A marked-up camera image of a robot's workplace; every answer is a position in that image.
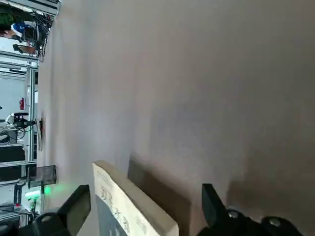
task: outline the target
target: black equipment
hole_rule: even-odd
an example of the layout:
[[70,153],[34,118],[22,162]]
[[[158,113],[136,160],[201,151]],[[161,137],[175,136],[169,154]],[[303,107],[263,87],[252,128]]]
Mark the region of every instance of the black equipment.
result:
[[257,223],[239,211],[226,209],[211,184],[202,185],[202,210],[209,227],[198,236],[302,236],[286,219],[268,216]]
[[57,213],[40,215],[32,224],[19,229],[14,223],[0,222],[0,236],[75,236],[90,211],[90,188],[80,185]]
[[26,112],[23,112],[23,113],[12,113],[11,114],[13,116],[13,125],[14,125],[14,128],[16,129],[25,129],[29,126],[32,126],[32,125],[35,125],[36,122],[31,120],[31,121],[28,121],[27,119],[25,119],[23,116],[28,116],[29,114],[26,113]]

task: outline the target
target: white wall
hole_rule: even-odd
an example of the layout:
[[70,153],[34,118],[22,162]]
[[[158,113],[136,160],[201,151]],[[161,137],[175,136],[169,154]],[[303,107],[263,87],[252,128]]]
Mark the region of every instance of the white wall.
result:
[[0,119],[6,119],[11,113],[20,111],[22,97],[25,98],[24,80],[0,78]]
[[[0,37],[0,50],[1,51],[16,53],[17,55],[20,55],[19,52],[15,51],[13,49],[13,47],[12,47],[13,44],[20,44],[20,43],[17,40]],[[1,64],[1,61],[18,63],[18,64],[27,64],[28,63],[25,60],[16,60],[16,59],[10,59],[10,58],[0,58],[0,64]],[[7,71],[9,71],[9,69],[5,69],[5,68],[0,67],[0,71],[7,72]]]
[[0,196],[0,205],[12,204],[14,200],[14,185],[0,187]]
[[279,215],[315,235],[314,9],[314,0],[64,0],[39,82],[43,153],[63,186],[52,205],[93,186],[93,160],[126,172],[133,154],[189,201],[192,236],[204,182],[255,219]]

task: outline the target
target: metal frame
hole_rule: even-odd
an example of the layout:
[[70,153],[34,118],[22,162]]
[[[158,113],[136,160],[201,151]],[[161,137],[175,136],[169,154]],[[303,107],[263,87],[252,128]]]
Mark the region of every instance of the metal frame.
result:
[[15,65],[5,65],[5,64],[0,64],[0,68],[4,68],[4,69],[13,69],[13,70],[20,70],[20,69],[22,69],[20,66],[15,66]]
[[2,147],[23,147],[23,144],[3,144],[0,148]]
[[59,4],[47,0],[7,0],[19,6],[27,7],[32,10],[40,11],[52,16],[57,16]]
[[9,162],[0,162],[0,168],[2,167],[10,167],[10,166],[23,166],[36,164],[37,161],[9,161]]
[[25,80],[25,75],[9,74],[9,73],[0,71],[0,78],[7,79],[7,80]]
[[30,62],[38,62],[38,59],[36,57],[27,56],[23,54],[17,54],[17,53],[10,53],[6,51],[0,51],[0,58],[11,58],[15,60],[26,60]]
[[24,64],[13,63],[13,62],[6,62],[6,61],[0,61],[0,66],[1,66],[1,65],[9,65],[9,66],[22,67],[22,68],[33,68],[33,69],[38,69],[38,66],[24,65]]
[[[33,69],[27,69],[27,78],[31,86],[30,94],[30,120],[34,120],[34,104],[35,104],[35,71]],[[28,161],[34,160],[34,130],[31,129],[29,133],[29,152],[28,152]]]
[[[27,220],[28,220],[28,217],[32,214],[30,211],[29,212],[23,212],[24,214],[27,214],[27,215],[21,215],[19,213],[8,213],[7,215],[4,215],[2,217],[0,217],[0,221],[2,220],[8,220],[8,219],[12,219],[12,218],[15,218],[15,217],[19,217],[20,218],[20,226],[25,226],[27,225]],[[21,225],[21,222],[24,222],[23,220],[23,217],[27,217],[25,218],[25,224],[24,225]]]

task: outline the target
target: person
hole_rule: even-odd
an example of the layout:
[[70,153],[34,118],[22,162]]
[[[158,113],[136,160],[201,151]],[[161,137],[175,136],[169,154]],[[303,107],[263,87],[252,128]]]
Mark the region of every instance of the person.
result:
[[23,34],[27,29],[31,29],[31,34],[33,34],[35,30],[34,28],[32,28],[29,24],[26,24],[25,22],[13,23],[11,25],[11,30],[19,37],[23,37]]
[[19,53],[27,53],[27,54],[36,54],[36,49],[31,46],[24,46],[24,45],[18,45],[18,44],[13,44],[13,49],[15,51],[18,51]]
[[17,35],[15,34],[15,32],[14,32],[13,30],[11,30],[11,29],[5,30],[4,33],[2,34],[2,37],[14,39],[14,40],[19,41],[20,43],[23,42],[22,37],[17,36]]
[[0,36],[5,37],[8,34],[6,31],[11,30],[13,23],[33,22],[34,16],[29,12],[25,12],[18,8],[12,7],[9,4],[0,2]]

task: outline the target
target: green led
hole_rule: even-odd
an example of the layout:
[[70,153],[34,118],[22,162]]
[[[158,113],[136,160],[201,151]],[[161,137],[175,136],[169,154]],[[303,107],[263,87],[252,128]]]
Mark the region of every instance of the green led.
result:
[[40,195],[40,191],[37,190],[37,191],[33,191],[33,192],[28,192],[25,194],[25,197],[39,197]]
[[45,189],[44,189],[44,193],[45,193],[45,195],[50,195],[51,188],[49,186],[46,186]]

